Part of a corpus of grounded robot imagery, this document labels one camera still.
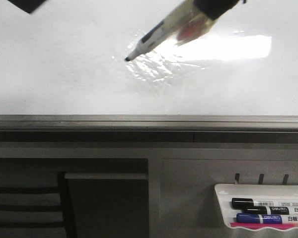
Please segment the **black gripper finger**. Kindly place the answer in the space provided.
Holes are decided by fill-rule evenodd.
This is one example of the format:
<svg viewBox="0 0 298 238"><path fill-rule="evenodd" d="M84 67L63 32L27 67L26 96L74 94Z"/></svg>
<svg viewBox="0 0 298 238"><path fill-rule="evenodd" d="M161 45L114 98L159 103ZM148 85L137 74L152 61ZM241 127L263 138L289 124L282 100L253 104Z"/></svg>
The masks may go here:
<svg viewBox="0 0 298 238"><path fill-rule="evenodd" d="M47 0L8 0L22 11L32 14L41 7Z"/></svg>
<svg viewBox="0 0 298 238"><path fill-rule="evenodd" d="M238 0L194 0L194 6L208 18L217 20L228 10L232 9Z"/></svg>

